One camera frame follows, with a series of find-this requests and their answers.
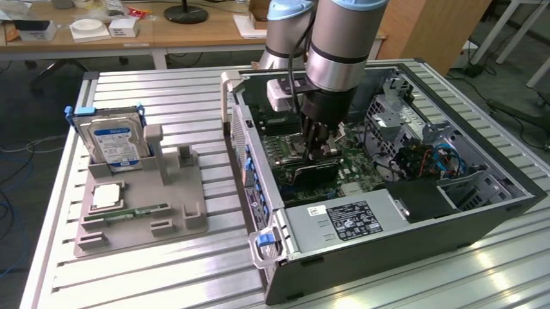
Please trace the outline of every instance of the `wooden desk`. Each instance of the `wooden desk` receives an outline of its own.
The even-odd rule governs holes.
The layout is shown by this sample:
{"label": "wooden desk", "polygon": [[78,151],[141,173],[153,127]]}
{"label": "wooden desk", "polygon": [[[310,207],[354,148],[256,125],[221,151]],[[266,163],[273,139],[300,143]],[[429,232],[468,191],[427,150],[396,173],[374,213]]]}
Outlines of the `wooden desk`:
{"label": "wooden desk", "polygon": [[[164,18],[164,9],[176,3],[132,3],[129,6],[152,11],[153,20],[138,21],[136,38],[108,39],[101,41],[73,43],[69,24],[74,15],[85,14],[83,9],[57,10],[50,3],[33,3],[31,11],[39,19],[53,20],[61,25],[54,40],[50,42],[22,42],[19,39],[5,42],[0,35],[0,61],[66,59],[106,56],[150,55],[154,68],[166,68],[165,55],[189,52],[229,52],[240,50],[262,50],[264,39],[246,40],[240,37],[232,21],[237,11],[246,12],[246,6],[237,3],[208,3],[192,0],[208,11],[208,20],[200,24],[176,24]],[[379,33],[369,59],[373,59],[380,48],[384,34]]]}
{"label": "wooden desk", "polygon": [[[150,10],[152,5],[150,3],[142,3],[138,4],[138,8]],[[0,47],[0,52],[23,53],[35,49],[39,49],[41,52],[110,50],[118,48],[132,48],[128,44],[141,44],[144,46],[149,46],[153,41],[153,22],[148,19],[141,19],[138,21],[138,35],[134,38],[116,38],[85,43],[74,43],[69,30],[69,24],[74,21],[74,16],[85,14],[86,9],[71,8],[67,10],[57,10],[50,3],[34,3],[30,9],[39,19],[53,21],[59,26],[57,28],[53,41],[25,42],[15,39],[11,42],[6,42],[6,45]]]}
{"label": "wooden desk", "polygon": [[200,6],[208,12],[208,20],[200,24],[176,24],[161,17],[164,10],[173,5],[153,3],[153,12],[160,17],[153,27],[154,47],[265,44],[264,39],[242,39],[232,21],[234,14],[216,9],[246,12],[245,5],[216,3],[210,4],[216,8]]}

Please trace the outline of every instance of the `white table leg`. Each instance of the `white table leg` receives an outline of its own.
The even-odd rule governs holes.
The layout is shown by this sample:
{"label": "white table leg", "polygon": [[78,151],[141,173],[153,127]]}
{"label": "white table leg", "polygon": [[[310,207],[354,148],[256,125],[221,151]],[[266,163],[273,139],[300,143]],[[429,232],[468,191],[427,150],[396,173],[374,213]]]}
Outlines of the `white table leg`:
{"label": "white table leg", "polygon": [[541,67],[539,68],[539,70],[536,71],[536,73],[532,75],[529,81],[525,83],[525,86],[528,88],[532,88],[533,85],[536,85],[536,83],[539,82],[540,78],[543,77],[543,75],[545,73],[548,73],[550,70],[550,58],[548,60],[545,60],[545,62],[543,63]]}
{"label": "white table leg", "polygon": [[507,44],[500,56],[496,59],[496,63],[501,64],[501,62],[504,62],[507,55],[509,55],[509,52],[513,50],[515,45],[517,45],[519,40],[521,39],[524,33],[527,32],[527,30],[531,28],[536,18],[539,18],[543,10],[545,9],[545,7],[548,6],[548,2],[544,1],[539,7],[535,9],[535,11],[532,12],[532,14],[529,15],[529,17],[527,18],[527,20],[524,21],[521,28],[519,29],[519,31],[516,32],[516,34],[513,35],[512,40],[509,41],[509,43]]}
{"label": "white table leg", "polygon": [[487,38],[483,41],[483,44],[480,45],[480,47],[479,47],[479,49],[477,49],[477,51],[473,55],[473,58],[471,60],[472,64],[477,63],[479,60],[481,59],[484,52],[487,51],[488,47],[491,46],[492,41],[495,40],[496,35],[500,32],[507,20],[509,19],[509,16],[513,14],[515,9],[517,9],[517,6],[519,6],[519,2],[512,0],[512,2],[509,3],[509,5],[505,8],[504,14],[501,14],[495,26],[492,27],[491,32],[487,35]]}
{"label": "white table leg", "polygon": [[366,60],[374,60],[377,56],[377,52],[380,51],[381,46],[381,39],[374,39],[372,43],[372,48],[369,49],[368,58]]}
{"label": "white table leg", "polygon": [[165,49],[164,48],[156,48],[150,50],[150,56],[153,56],[153,62],[154,62],[154,70],[165,70],[166,64],[165,64]]}

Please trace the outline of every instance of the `desk leg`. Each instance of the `desk leg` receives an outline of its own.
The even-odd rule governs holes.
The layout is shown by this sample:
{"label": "desk leg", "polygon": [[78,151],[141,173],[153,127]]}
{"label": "desk leg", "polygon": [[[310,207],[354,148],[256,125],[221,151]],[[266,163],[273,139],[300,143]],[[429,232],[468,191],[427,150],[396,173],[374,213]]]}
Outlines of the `desk leg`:
{"label": "desk leg", "polygon": [[536,85],[536,83],[539,82],[541,76],[548,72],[548,70],[550,70],[550,58],[548,58],[548,60],[545,60],[541,67],[539,68],[536,73],[532,75],[529,81],[525,83],[525,86],[528,88],[532,88]]}
{"label": "desk leg", "polygon": [[487,51],[488,47],[491,46],[492,41],[495,40],[496,35],[500,32],[507,20],[509,19],[509,16],[513,14],[513,11],[517,8],[517,6],[519,6],[519,2],[512,0],[512,2],[509,3],[509,5],[505,8],[504,14],[501,14],[495,26],[492,27],[491,32],[487,35],[487,38],[483,41],[483,44],[480,45],[480,47],[479,47],[479,49],[477,49],[477,51],[473,55],[473,58],[471,60],[472,64],[476,64],[479,62],[479,60],[481,59],[484,52]]}
{"label": "desk leg", "polygon": [[539,18],[543,10],[545,9],[545,7],[548,6],[548,2],[541,3],[537,7],[537,9],[535,9],[535,11],[532,12],[531,16],[527,18],[527,20],[524,21],[521,28],[517,30],[517,33],[513,35],[512,40],[509,41],[509,43],[507,44],[504,51],[501,52],[500,56],[496,58],[496,63],[501,64],[501,62],[504,62],[507,55],[509,55],[509,52],[513,50],[515,45],[517,45],[519,40],[521,39],[524,33],[527,32],[527,30],[531,28],[536,18]]}
{"label": "desk leg", "polygon": [[165,49],[158,48],[150,50],[150,56],[153,56],[154,70],[165,70]]}

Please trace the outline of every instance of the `black lamp base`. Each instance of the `black lamp base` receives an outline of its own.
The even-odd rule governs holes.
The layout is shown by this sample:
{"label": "black lamp base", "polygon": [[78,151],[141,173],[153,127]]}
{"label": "black lamp base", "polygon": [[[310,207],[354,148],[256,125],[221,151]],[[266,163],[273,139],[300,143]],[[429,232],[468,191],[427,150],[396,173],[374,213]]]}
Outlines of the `black lamp base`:
{"label": "black lamp base", "polygon": [[182,5],[176,5],[165,9],[164,17],[177,24],[197,24],[208,19],[208,12],[196,6],[186,6],[186,12]]}

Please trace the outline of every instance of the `paper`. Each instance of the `paper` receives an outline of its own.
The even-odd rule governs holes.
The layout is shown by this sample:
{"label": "paper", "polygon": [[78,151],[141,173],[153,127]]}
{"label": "paper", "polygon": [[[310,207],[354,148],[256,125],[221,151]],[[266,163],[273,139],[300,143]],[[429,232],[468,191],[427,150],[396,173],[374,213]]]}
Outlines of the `paper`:
{"label": "paper", "polygon": [[266,36],[266,30],[257,30],[252,26],[248,16],[233,15],[232,20],[238,29],[238,34],[244,39],[264,39]]}
{"label": "paper", "polygon": [[14,19],[26,19],[27,8],[31,6],[31,3],[1,1],[0,4],[0,21],[10,21],[11,17]]}

